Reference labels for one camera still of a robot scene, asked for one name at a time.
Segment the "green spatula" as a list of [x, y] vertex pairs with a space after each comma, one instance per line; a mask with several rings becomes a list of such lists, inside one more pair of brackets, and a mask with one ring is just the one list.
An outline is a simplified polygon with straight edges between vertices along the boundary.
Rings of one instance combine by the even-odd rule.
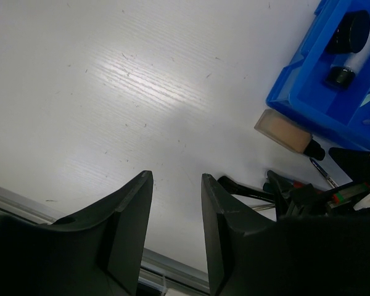
[[363, 99], [363, 102], [361, 103], [360, 107], [368, 104], [370, 102], [370, 93]]

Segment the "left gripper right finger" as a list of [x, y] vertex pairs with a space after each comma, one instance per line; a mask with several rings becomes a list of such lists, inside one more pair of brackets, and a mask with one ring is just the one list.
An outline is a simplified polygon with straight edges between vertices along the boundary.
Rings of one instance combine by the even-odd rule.
[[201, 181], [212, 295], [370, 295], [370, 216], [272, 221]]

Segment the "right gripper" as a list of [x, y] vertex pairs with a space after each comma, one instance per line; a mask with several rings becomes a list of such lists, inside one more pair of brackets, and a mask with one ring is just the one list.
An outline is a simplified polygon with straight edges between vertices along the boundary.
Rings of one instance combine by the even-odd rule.
[[272, 170], [267, 172], [276, 218], [290, 216], [370, 216], [370, 152], [341, 148], [329, 155], [351, 181], [320, 191], [312, 184], [299, 187]]

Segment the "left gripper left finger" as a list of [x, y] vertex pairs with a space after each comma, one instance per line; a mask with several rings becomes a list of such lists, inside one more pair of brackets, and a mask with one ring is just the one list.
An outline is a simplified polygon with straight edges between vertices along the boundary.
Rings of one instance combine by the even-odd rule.
[[134, 295], [153, 174], [52, 224], [0, 213], [0, 295]]

